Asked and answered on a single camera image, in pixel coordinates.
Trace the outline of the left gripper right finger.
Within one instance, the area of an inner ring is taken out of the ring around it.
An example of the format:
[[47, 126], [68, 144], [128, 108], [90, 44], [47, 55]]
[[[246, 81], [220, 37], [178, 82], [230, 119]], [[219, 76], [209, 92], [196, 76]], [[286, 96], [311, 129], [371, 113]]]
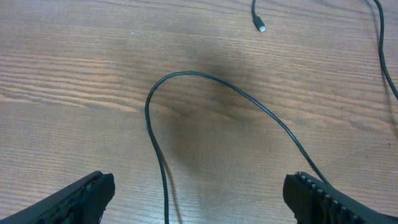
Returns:
[[282, 193], [298, 224], [397, 224], [305, 172], [286, 175]]

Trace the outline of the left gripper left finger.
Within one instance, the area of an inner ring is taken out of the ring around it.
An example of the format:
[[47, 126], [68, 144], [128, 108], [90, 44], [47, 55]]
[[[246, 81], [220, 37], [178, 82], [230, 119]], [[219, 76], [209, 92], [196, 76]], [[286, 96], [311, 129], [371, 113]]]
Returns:
[[95, 171], [1, 223], [99, 224], [115, 189], [113, 174]]

